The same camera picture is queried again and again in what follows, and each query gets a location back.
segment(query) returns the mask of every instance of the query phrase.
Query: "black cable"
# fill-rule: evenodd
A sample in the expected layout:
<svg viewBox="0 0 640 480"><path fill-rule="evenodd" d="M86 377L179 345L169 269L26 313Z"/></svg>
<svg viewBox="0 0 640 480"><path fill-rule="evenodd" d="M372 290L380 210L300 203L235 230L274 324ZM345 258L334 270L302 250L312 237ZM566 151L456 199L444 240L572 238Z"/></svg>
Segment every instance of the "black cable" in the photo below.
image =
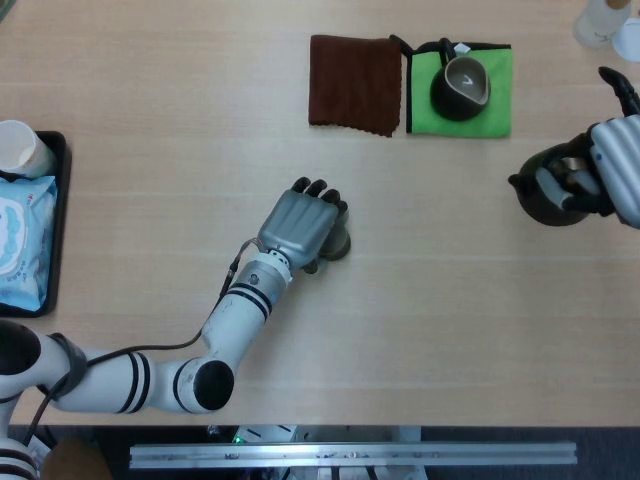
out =
<svg viewBox="0 0 640 480"><path fill-rule="evenodd" d="M55 435L53 435L53 432L51 431L51 428L49 428L49 425L44 425L42 427L42 431L46 434L47 438L46 441L44 442L44 444L49 447L51 450L54 449L54 447L56 445L58 445L58 441L56 440Z"/></svg>
<svg viewBox="0 0 640 480"><path fill-rule="evenodd" d="M218 300L216 301L215 305L211 309L211 312L209 313L209 315L207 315L205 322L209 319L213 311L216 309L216 307L218 306L222 298L226 295L227 291L229 290L229 287L231 286L231 282L233 282L233 278L235 277L236 272L238 271L238 267L240 265L240 259L242 258L242 253L252 243L255 244L256 247L258 247L258 250L260 250L261 252L264 251L260 241L255 238L252 238L251 240L247 240L245 243L242 244L242 247L240 247L240 251L238 252L238 255L236 255L236 257L233 259L233 262L231 262L231 265L229 265L229 270L227 271L227 276L225 277L222 288L220 289ZM187 342L178 343L175 345L134 345L131 347L125 347L125 348L121 348L120 350L114 350L113 352L105 353L104 355L101 355L99 357L92 358L87 362L87 367L91 368L95 365L99 365L100 363L104 363L108 360L112 360L114 358L120 357L122 355L127 355L133 352L141 352L145 350L146 351L148 350L153 350L153 351L180 350L183 348L190 347L191 345L196 343L202 336L203 327L200 327L200 329L198 330L198 333L196 333L195 336ZM36 429L38 428L38 424L42 419L42 415L44 414L44 411L46 410L49 403L51 403L51 400L53 400L57 396L58 392L62 389L68 376L69 375L66 374L63 377L61 377L60 380L58 380L55 383L55 385L51 387L51 389L47 392L45 397L42 399L42 402L40 402L40 406L38 407L38 410L33 416L33 419L31 420L31 424L29 425L29 429L27 430L27 434L25 435L24 440L22 441L22 443L25 446L29 446L29 442L31 441L31 439L36 433Z"/></svg>

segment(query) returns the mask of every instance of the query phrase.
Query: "black stripe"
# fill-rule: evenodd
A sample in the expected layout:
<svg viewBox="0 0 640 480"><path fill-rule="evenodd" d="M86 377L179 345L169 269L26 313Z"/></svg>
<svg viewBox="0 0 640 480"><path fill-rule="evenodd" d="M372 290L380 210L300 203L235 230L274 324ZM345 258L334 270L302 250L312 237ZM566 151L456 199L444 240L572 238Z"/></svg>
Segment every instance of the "black stripe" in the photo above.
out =
<svg viewBox="0 0 640 480"><path fill-rule="evenodd" d="M140 410L144 402L147 400L147 395L149 395L149 385L151 384L151 370L149 368L149 360L143 354L137 352L140 355L140 359L142 360L142 368L144 369L144 385L142 386L142 393L140 394L140 400L136 406L131 410L131 413L136 413Z"/></svg>
<svg viewBox="0 0 640 480"><path fill-rule="evenodd" d="M16 393L13 397L0 398L0 405L2 405L3 403L12 402L13 400L18 398L19 396L20 396L20 393Z"/></svg>
<svg viewBox="0 0 640 480"><path fill-rule="evenodd" d="M413 71L413 55L407 57L407 133L413 132L413 107L411 105L411 72Z"/></svg>
<svg viewBox="0 0 640 480"><path fill-rule="evenodd" d="M451 41L452 45L457 45L458 43L464 43L471 50L509 50L511 49L511 45L508 43L483 43L483 42L454 42ZM440 50L440 42L426 42L420 45L413 51L414 55L419 55L421 53L430 53L437 52Z"/></svg>
<svg viewBox="0 0 640 480"><path fill-rule="evenodd" d="M15 465L0 465L0 475L15 475L25 480L38 480L30 471Z"/></svg>
<svg viewBox="0 0 640 480"><path fill-rule="evenodd" d="M187 410L184 405L182 405L182 402L180 401L180 396L178 395L178 378L180 378L180 374L182 373L182 369L184 367L187 366L187 363L189 363L191 360L189 360L188 362L185 362L182 364L182 366L178 369L178 371L176 372L176 376L173 377L173 396L176 397L176 402L178 402L178 405L180 405L182 407L182 409L187 412L187 413L192 413L189 410Z"/></svg>
<svg viewBox="0 0 640 480"><path fill-rule="evenodd" d="M376 473L375 468L367 467L367 474L369 475L370 480L378 480L378 474Z"/></svg>
<svg viewBox="0 0 640 480"><path fill-rule="evenodd" d="M262 312L262 314L264 315L264 321L265 322L267 321L267 317L269 316L269 313L267 312L267 309L264 308L264 305L262 305L259 301L257 301L255 298L253 298L248 293L244 293L242 290L234 290L234 291L227 292L227 295L238 295L239 297L246 298L250 302L253 302L253 304L256 307L258 307L260 309L260 311Z"/></svg>
<svg viewBox="0 0 640 480"><path fill-rule="evenodd" d="M127 355L129 355L129 360L131 360L131 367L133 369L133 380L131 381L131 390L129 391L127 401L124 402L122 408L116 413L124 413L127 411L127 408L129 408L131 402L133 402L133 397L136 396L136 390L138 390L138 362L136 362L136 359L133 358L133 355L131 355L130 353Z"/></svg>
<svg viewBox="0 0 640 480"><path fill-rule="evenodd" d="M411 45L409 45L397 35L389 35L389 40L393 40L400 45L400 51L405 57L410 57L411 55L413 55L413 48L411 48Z"/></svg>
<svg viewBox="0 0 640 480"><path fill-rule="evenodd" d="M36 462L33 458L31 458L26 453L19 452L17 450L10 449L0 449L0 458L12 458L13 460L20 460L21 462L28 463L33 467L34 470L37 470Z"/></svg>
<svg viewBox="0 0 640 480"><path fill-rule="evenodd" d="M231 285L231 288L229 290L231 290L233 288L236 288L236 287L246 288L250 292L253 292L256 295L258 295L262 299L262 301L265 303L267 308L269 309L269 313L273 312L273 305L271 305L271 301L269 300L269 297L267 297L264 293L262 293L256 287L251 286L251 285L247 285L246 283L234 283L233 285Z"/></svg>

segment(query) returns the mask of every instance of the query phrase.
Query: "green mat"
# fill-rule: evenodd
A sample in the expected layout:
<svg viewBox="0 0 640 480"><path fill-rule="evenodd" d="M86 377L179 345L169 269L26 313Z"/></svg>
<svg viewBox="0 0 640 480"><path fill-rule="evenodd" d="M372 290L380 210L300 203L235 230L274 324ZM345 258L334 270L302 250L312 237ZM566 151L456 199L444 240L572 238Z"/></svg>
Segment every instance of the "green mat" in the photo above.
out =
<svg viewBox="0 0 640 480"><path fill-rule="evenodd" d="M506 137L511 133L513 54L509 45L464 42L471 48L466 55L487 70L491 97L476 117L455 122L441 117L431 106L431 81L442 68L439 43L425 43L413 50L398 37L392 38L401 42L407 57L407 133L450 137Z"/></svg>
<svg viewBox="0 0 640 480"><path fill-rule="evenodd" d="M11 10L14 3L16 3L16 0L0 0L0 22L9 10Z"/></svg>

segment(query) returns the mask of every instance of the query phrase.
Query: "cup handle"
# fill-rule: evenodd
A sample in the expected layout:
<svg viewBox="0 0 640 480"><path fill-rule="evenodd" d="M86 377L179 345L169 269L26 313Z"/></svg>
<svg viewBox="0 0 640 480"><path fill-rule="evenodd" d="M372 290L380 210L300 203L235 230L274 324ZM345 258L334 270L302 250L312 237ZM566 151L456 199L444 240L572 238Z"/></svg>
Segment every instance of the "cup handle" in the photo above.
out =
<svg viewBox="0 0 640 480"><path fill-rule="evenodd" d="M442 63L442 66L444 67L447 63L456 58L456 51L453 49L451 41L446 37L442 37L439 44L440 48L438 50L440 53L440 63Z"/></svg>

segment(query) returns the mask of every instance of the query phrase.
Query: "floor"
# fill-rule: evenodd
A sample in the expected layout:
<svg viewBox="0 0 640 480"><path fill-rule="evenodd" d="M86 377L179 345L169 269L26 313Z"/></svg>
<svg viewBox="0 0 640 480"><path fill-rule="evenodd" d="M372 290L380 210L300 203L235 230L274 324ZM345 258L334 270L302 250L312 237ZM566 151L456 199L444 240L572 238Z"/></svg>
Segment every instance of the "floor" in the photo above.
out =
<svg viewBox="0 0 640 480"><path fill-rule="evenodd" d="M116 480L199 480L260 478L259 472L129 472L129 447L144 443L206 443L228 441L235 429L222 428L213 436L205 428L41 428L39 437L55 443L67 435L97 443ZM573 441L578 447L577 466L430 468L429 480L631 480L640 472L638 428L423 428L423 441L553 442Z"/></svg>

